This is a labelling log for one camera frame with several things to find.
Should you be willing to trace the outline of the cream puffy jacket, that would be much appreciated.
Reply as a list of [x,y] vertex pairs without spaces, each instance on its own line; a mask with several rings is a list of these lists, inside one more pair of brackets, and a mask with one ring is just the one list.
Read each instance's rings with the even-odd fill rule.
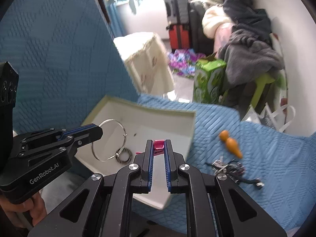
[[217,28],[224,23],[232,23],[231,18],[224,12],[223,5],[215,5],[206,10],[202,19],[204,35],[213,39]]

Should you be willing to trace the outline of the cream lace cloth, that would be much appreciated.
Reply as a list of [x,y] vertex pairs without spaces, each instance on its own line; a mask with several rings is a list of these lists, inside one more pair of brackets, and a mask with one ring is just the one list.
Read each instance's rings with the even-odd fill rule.
[[114,44],[138,92],[163,96],[175,89],[168,53],[158,34],[136,32],[114,38]]

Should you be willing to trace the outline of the red suitcase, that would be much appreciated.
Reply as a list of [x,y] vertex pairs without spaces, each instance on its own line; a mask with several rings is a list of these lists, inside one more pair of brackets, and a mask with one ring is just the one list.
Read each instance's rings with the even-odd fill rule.
[[190,27],[188,24],[171,24],[166,27],[172,51],[190,49]]

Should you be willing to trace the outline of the grey fleece blanket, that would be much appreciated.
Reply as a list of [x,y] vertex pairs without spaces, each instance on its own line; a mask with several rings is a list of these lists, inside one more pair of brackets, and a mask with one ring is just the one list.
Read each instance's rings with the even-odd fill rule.
[[218,52],[226,62],[224,89],[252,82],[262,74],[284,69],[283,58],[266,42],[246,29],[234,31]]

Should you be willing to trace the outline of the white shopping bag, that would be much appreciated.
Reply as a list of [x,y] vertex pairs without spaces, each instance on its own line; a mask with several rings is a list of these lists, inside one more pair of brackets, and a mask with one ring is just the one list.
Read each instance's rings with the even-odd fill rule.
[[[277,122],[277,119],[284,114],[285,110],[290,110],[292,112],[293,118],[281,125]],[[268,103],[265,104],[262,112],[260,114],[256,113],[254,107],[252,105],[249,106],[247,113],[243,117],[242,121],[252,122],[255,124],[260,124],[271,129],[274,129],[278,132],[283,133],[292,123],[293,119],[296,116],[296,109],[291,105],[283,105],[279,107],[274,112],[271,111]]]

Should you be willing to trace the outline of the green plastic stool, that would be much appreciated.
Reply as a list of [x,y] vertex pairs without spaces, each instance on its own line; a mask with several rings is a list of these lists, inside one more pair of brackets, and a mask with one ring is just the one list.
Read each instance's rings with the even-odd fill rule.
[[236,109],[240,116],[244,116],[250,107],[256,109],[264,101],[276,78],[264,73],[256,80],[237,85],[223,92],[220,104]]

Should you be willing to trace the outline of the pale green cardboard box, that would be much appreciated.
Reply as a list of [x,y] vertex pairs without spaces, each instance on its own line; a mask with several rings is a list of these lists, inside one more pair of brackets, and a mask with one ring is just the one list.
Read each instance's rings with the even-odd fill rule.
[[[116,119],[126,129],[126,148],[133,154],[143,152],[147,140],[171,140],[175,152],[187,158],[194,136],[196,114],[193,111],[146,108],[132,102],[105,96],[92,109],[83,124],[99,125]],[[116,159],[100,162],[92,154],[91,144],[79,148],[75,155],[92,172],[103,176],[116,173],[123,164]]]

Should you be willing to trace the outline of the grey black suitcase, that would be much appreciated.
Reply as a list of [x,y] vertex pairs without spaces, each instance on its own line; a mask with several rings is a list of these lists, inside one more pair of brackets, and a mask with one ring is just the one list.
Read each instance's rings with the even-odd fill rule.
[[188,25],[189,10],[187,0],[164,0],[168,25]]

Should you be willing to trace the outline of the silver bangle hoop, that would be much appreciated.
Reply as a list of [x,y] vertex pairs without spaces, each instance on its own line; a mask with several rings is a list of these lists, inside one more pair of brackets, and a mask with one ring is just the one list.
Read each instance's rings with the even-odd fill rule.
[[100,162],[114,158],[119,161],[127,141],[125,127],[116,119],[106,119],[99,124],[99,128],[105,135],[98,141],[96,148],[94,142],[91,144],[94,158]]

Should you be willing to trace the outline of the pink cushion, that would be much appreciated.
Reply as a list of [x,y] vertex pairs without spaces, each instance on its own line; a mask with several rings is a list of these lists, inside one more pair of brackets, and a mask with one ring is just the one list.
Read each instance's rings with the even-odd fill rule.
[[234,23],[223,23],[217,28],[215,32],[215,37],[214,37],[214,52],[215,53],[217,53],[218,50],[229,41],[229,37],[232,33],[233,26],[234,26]]

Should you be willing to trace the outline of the purple patterned cloth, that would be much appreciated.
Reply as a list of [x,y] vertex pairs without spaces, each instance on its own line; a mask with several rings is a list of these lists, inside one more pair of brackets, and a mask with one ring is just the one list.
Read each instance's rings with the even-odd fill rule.
[[173,74],[192,79],[197,61],[205,57],[205,54],[195,53],[193,49],[177,49],[168,53],[168,65]]

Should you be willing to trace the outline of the dark navy garment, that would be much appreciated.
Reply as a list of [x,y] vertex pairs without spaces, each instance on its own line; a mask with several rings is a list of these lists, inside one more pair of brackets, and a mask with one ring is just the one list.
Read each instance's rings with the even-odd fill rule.
[[225,0],[223,11],[234,23],[233,32],[243,29],[254,33],[260,41],[271,44],[271,20],[265,9],[252,9],[244,0]]

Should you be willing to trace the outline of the blue quilted chair cover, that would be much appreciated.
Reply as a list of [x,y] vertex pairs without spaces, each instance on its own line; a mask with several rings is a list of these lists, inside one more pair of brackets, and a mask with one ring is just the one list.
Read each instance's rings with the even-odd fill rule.
[[249,177],[265,186],[243,189],[285,230],[315,208],[315,136],[293,136],[241,121],[236,110],[139,94],[113,43],[96,0],[14,0],[1,20],[1,61],[19,74],[13,129],[27,133],[81,125],[105,95],[167,110],[193,111],[187,161],[207,173],[229,130],[241,145]]

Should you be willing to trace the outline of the orange wooden gourd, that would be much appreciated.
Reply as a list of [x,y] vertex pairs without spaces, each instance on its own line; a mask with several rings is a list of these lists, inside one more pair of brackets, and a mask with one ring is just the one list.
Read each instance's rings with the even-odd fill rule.
[[219,134],[220,140],[226,145],[227,150],[235,155],[237,158],[242,159],[243,154],[239,148],[238,142],[230,137],[230,134],[227,130],[222,131]]

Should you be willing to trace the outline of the green printed carton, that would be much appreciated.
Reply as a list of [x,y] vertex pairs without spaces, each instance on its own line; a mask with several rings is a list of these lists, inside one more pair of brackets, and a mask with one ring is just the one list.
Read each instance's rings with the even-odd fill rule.
[[226,62],[221,59],[199,59],[196,63],[193,85],[193,101],[217,104],[219,101]]

